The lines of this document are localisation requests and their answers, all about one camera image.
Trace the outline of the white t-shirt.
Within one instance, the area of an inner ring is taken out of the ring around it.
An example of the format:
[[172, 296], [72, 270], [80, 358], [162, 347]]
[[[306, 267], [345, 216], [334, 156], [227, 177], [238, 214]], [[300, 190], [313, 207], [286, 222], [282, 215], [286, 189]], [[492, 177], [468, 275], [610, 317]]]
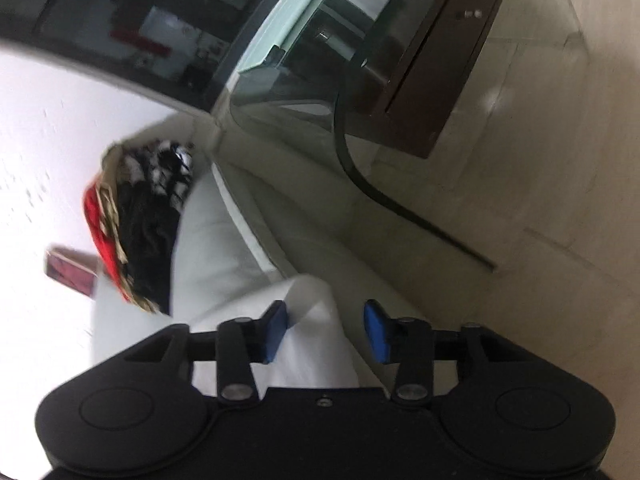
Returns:
[[357, 388], [352, 345], [346, 338], [330, 286], [310, 275], [270, 285], [209, 310], [191, 326], [194, 333], [216, 330], [232, 318], [260, 318], [273, 301], [288, 310], [286, 331], [274, 361], [254, 364], [258, 394], [270, 387]]

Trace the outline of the grey sofa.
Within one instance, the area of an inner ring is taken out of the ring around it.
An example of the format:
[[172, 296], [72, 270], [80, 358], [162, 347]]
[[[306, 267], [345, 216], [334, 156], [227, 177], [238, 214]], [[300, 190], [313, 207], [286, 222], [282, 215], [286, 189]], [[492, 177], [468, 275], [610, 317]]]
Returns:
[[93, 363], [116, 356], [171, 324], [191, 328], [209, 310], [299, 275], [330, 286], [352, 345], [358, 387], [390, 388], [396, 370], [372, 356], [363, 306], [375, 299], [393, 316], [412, 315], [413, 308], [296, 203], [249, 172], [223, 162], [198, 177], [186, 200], [171, 261], [168, 315], [128, 304], [114, 285], [99, 278]]

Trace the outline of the black folded garment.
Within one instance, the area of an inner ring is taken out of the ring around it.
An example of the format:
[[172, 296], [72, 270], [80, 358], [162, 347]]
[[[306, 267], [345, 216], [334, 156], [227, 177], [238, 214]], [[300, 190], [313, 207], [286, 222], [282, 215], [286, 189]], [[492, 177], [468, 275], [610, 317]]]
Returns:
[[124, 151], [117, 175], [118, 238], [140, 307], [171, 312], [171, 261], [193, 183], [189, 145], [154, 141]]

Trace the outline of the red folded garment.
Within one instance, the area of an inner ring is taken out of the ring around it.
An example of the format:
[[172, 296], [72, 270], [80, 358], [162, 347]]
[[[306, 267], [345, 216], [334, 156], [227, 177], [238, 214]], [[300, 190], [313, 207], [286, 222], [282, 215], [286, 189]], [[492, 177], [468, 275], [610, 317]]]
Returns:
[[106, 232], [106, 223], [102, 214], [96, 184], [92, 182], [85, 190], [84, 214], [93, 239], [94, 246], [98, 251], [104, 269], [114, 285], [120, 287], [120, 274], [116, 256], [115, 240]]

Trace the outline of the tan folded garment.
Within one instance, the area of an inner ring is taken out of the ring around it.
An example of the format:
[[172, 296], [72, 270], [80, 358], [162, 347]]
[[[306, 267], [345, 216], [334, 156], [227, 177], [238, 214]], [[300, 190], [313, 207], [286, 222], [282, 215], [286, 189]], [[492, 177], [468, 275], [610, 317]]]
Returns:
[[101, 211], [101, 230], [114, 243], [115, 277], [113, 281], [117, 284], [124, 299], [145, 312], [157, 313], [160, 310], [157, 304], [134, 292], [132, 278], [125, 269], [128, 257], [120, 242], [120, 222], [117, 210], [117, 177], [124, 153], [124, 146], [121, 143], [114, 143], [102, 158], [101, 172], [96, 180], [96, 197]]

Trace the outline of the dark glass side table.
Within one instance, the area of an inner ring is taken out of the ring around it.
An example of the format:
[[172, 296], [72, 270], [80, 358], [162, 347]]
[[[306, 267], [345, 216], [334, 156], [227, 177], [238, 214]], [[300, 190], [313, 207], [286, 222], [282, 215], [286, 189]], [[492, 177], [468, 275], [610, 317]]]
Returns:
[[426, 159], [480, 56], [502, 0], [311, 0], [262, 62], [244, 68], [229, 117], [253, 167], [273, 148], [334, 172], [369, 202], [485, 263], [374, 183], [370, 148]]

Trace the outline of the dark window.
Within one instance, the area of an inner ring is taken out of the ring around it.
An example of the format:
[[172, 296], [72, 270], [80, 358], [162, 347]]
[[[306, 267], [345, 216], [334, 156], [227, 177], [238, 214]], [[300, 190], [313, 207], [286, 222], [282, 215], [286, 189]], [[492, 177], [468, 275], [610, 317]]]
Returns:
[[1, 0], [1, 37], [211, 110], [280, 0]]

